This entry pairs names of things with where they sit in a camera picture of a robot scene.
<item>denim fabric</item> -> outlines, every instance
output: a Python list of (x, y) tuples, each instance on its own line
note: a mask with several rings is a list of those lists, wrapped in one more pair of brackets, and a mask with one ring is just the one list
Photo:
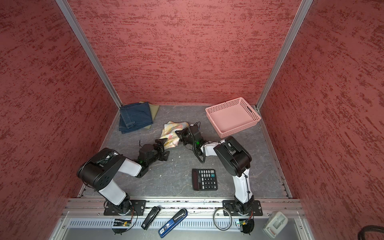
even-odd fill
[(152, 115), (148, 103), (132, 103), (120, 109), (119, 130), (128, 133), (151, 125)]

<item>crumpled fabric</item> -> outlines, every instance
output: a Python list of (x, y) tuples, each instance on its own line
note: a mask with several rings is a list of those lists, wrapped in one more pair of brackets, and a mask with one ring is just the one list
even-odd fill
[(176, 147), (179, 144), (180, 138), (176, 135), (175, 131), (183, 130), (186, 127), (188, 127), (187, 122), (175, 123), (175, 122), (169, 121), (167, 124), (164, 124), (164, 129), (160, 137), (160, 139), (168, 138), (164, 144), (164, 149)]

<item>gray tabletop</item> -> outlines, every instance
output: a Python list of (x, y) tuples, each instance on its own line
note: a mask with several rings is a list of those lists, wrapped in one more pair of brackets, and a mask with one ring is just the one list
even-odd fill
[[(219, 136), (209, 122), (205, 108), (207, 106), (160, 106), (154, 123), (149, 130), (140, 129), (135, 132), (121, 134), (118, 125), (107, 143), (107, 147), (120, 154), (136, 159), (141, 145), (153, 144), (160, 138), (164, 124), (168, 121), (201, 122), (200, 132), (205, 140), (218, 141)], [(232, 135), (252, 156), (250, 168), (250, 186), (255, 198), (283, 197), (273, 158), (270, 155), (260, 125)], [(223, 197), (232, 198), (235, 193), (232, 176), (225, 170), (217, 156), (209, 156), (204, 164), (186, 149), (182, 143), (168, 149), (170, 155), (167, 162), (157, 161), (142, 177), (136, 178), (118, 172), (114, 180), (129, 195), (138, 197)], [(191, 171), (198, 169), (215, 169), (217, 173), (217, 191), (194, 191), (192, 189)], [(84, 196), (98, 195), (93, 189), (86, 189)]]

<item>cable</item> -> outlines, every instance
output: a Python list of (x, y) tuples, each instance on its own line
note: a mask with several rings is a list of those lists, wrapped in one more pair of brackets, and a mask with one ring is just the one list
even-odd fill
[(93, 189), (92, 186), (90, 186), (90, 185), (88, 185), (87, 183), (85, 183), (85, 181), (84, 181), (84, 177), (83, 177), (83, 169), (84, 169), (85, 165), (87, 165), (87, 164), (90, 163), (90, 162), (91, 162), (91, 159), (88, 159), (88, 161), (86, 161), (86, 162), (84, 163), (84, 165), (81, 166), (81, 169), (80, 169), (80, 171), (79, 171), (79, 174), (80, 174), (80, 179), (81, 179), (81, 181), (83, 182), (83, 184), (84, 184), (86, 187), (90, 187), (90, 188)]
[[(223, 211), (225, 211), (226, 213), (228, 213), (228, 215), (229, 215), (230, 222), (229, 222), (229, 225), (228, 225), (226, 228), (219, 228), (219, 227), (217, 226), (216, 222), (215, 222), (215, 216), (216, 216), (217, 211), (219, 211), (219, 210), (223, 210)], [(231, 213), (230, 213), (227, 209), (222, 208), (222, 207), (216, 209), (216, 211), (214, 212), (214, 225), (215, 225), (215, 227), (216, 227), (217, 229), (219, 229), (220, 231), (227, 231), (228, 229), (230, 229), (231, 226), (232, 226), (232, 215), (231, 215)]]
[[(134, 209), (133, 206), (132, 206), (132, 215), (131, 215), (131, 220), (130, 220), (131, 223), (132, 223), (133, 215), (134, 215), (135, 212), (136, 212), (136, 211), (135, 211), (135, 209)], [(119, 233), (119, 234), (121, 235), (123, 232), (126, 232), (126, 231), (130, 230), (131, 228), (133, 228), (133, 227), (136, 225), (138, 216), (139, 216), (139, 214), (136, 212), (136, 221), (135, 221), (135, 223), (134, 223), (130, 228), (128, 228), (128, 229), (112, 228), (112, 231), (115, 233), (115, 235), (116, 235), (116, 233)]]
[(380, 232), (384, 233), (384, 227), (367, 225), (363, 227), (358, 233), (358, 240), (365, 240), (365, 232)]
[[(248, 176), (245, 174), (245, 173), (243, 173), (244, 174), (244, 176), (245, 176), (245, 181), (246, 181), (246, 184), (247, 184), (247, 195), (248, 195), (248, 202), (249, 202), (249, 194), (251, 193), (250, 191), (249, 191), (249, 188), (248, 188)], [(251, 215), (250, 215), (250, 217), (248, 218), (248, 220), (247, 220), (247, 222), (251, 219), (251, 217), (253, 216), (253, 209), (252, 209), (252, 207), (251, 207)]]
[(203, 163), (205, 162), (205, 147), (203, 146)]
[(136, 225), (138, 216), (139, 216), (139, 214), (136, 212), (136, 221), (135, 221), (135, 223), (134, 223), (129, 229), (133, 228), (133, 226)]
[(197, 157), (197, 159), (201, 162), (201, 163), (205, 163), (205, 156), (203, 157), (203, 160), (201, 160), (201, 158), (198, 156), (198, 154), (196, 153), (196, 148), (195, 148), (195, 136), (192, 134), (191, 130), (190, 130), (190, 127), (188, 126), (188, 133), (192, 136), (192, 149), (193, 149), (193, 153), (195, 154), (195, 156)]

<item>white plastic device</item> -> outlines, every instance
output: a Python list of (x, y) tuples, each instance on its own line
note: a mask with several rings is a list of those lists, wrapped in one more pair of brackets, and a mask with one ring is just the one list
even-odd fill
[(288, 218), (280, 211), (274, 212), (263, 227), (264, 232), (270, 238), (275, 238), (287, 225)]
[[(205, 148), (205, 156), (217, 156), (214, 147), (219, 145), (218, 142), (206, 143), (201, 147), (201, 151)], [(249, 169), (246, 169), (241, 177), (233, 176), (233, 182), (235, 183), (235, 197), (242, 203), (248, 202), (252, 198), (252, 191), (249, 185), (249, 179), (245, 177), (249, 176)]]
[[(140, 164), (126, 158), (118, 171), (136, 177), (141, 169), (142, 166)], [(99, 190), (99, 193), (114, 205), (119, 205), (126, 196), (126, 193), (116, 184), (113, 179), (105, 188)]]
[(233, 182), (235, 183), (235, 197), (242, 203), (246, 203), (252, 198), (251, 186), (249, 185), (249, 169), (245, 170), (241, 177), (232, 176)]

